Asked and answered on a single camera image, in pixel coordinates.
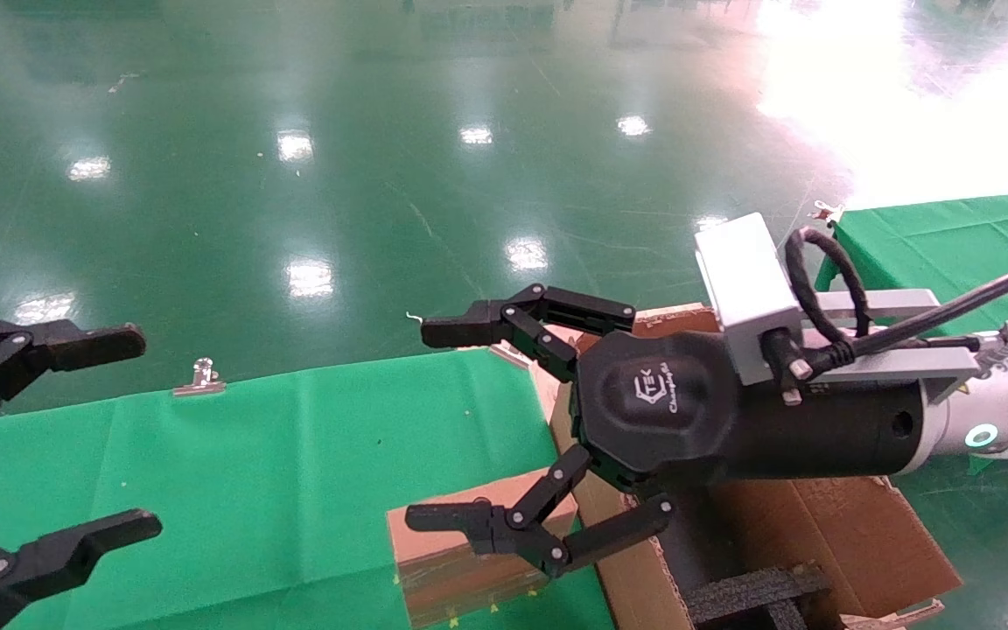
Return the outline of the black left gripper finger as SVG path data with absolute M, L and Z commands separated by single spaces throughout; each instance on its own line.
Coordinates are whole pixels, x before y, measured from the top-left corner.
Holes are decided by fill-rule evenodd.
M 41 535 L 15 551 L 0 547 L 0 629 L 33 603 L 85 584 L 104 555 L 161 533 L 155 514 L 131 509 Z
M 85 331 L 68 319 L 32 325 L 0 319 L 0 408 L 49 371 L 132 360 L 146 347 L 133 324 Z

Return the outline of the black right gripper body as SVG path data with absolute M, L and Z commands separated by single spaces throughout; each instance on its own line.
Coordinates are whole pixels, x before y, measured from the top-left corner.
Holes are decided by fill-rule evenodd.
M 614 487 L 894 475 L 921 445 L 920 384 L 740 382 L 721 336 L 616 332 L 577 359 L 573 431 Z

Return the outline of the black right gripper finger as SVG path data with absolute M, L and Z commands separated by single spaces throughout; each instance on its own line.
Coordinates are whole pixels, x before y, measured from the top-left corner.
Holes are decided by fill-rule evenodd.
M 573 382 L 578 351 L 548 326 L 603 338 L 631 331 L 635 316 L 636 308 L 630 304 L 530 284 L 509 298 L 476 300 L 463 316 L 425 318 L 421 340 L 431 348 L 489 347 L 505 342 L 558 382 Z
M 669 525 L 675 506 L 659 493 L 565 538 L 553 535 L 544 526 L 545 519 L 584 481 L 591 467 L 591 452 L 573 445 L 512 507 L 494 505 L 485 498 L 411 505 L 405 511 L 405 525 L 417 533 L 460 533 L 473 553 L 520 556 L 548 578 L 591 566 L 659 535 Z

